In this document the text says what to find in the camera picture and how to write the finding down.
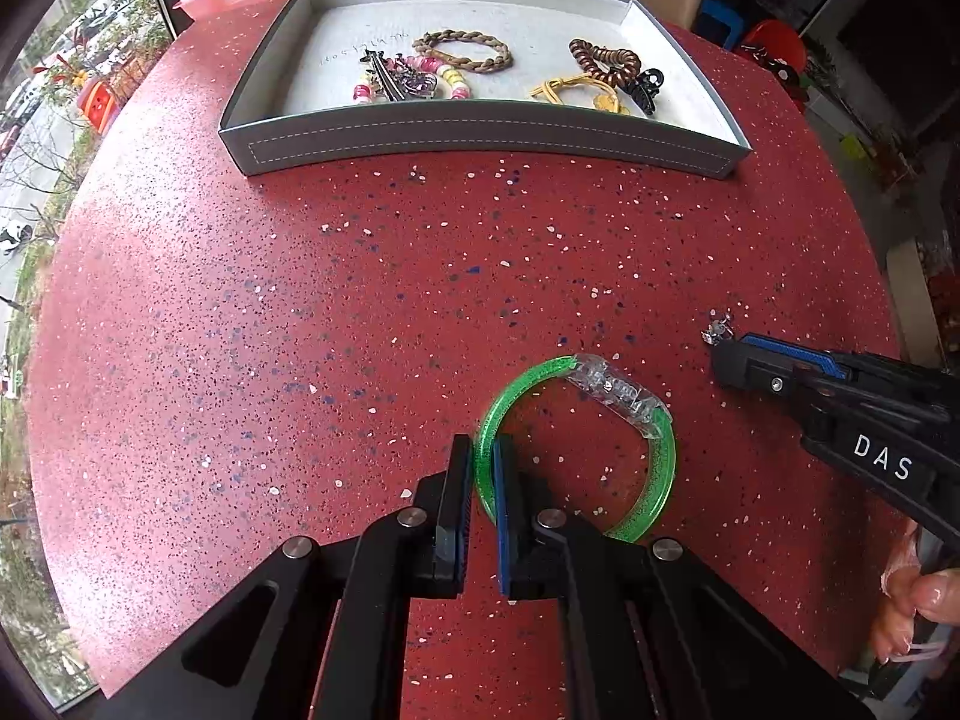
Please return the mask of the person's right hand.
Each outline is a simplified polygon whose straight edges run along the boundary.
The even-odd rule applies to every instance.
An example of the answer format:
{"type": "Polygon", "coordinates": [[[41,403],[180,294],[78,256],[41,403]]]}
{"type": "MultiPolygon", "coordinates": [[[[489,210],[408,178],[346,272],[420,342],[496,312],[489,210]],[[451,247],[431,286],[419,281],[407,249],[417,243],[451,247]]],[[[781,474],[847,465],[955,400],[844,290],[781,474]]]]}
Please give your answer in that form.
{"type": "Polygon", "coordinates": [[[871,626],[872,651],[880,663],[907,656],[913,645],[914,618],[957,626],[960,621],[957,569],[924,574],[918,556],[919,525],[908,520],[880,576],[882,601],[871,626]]]}

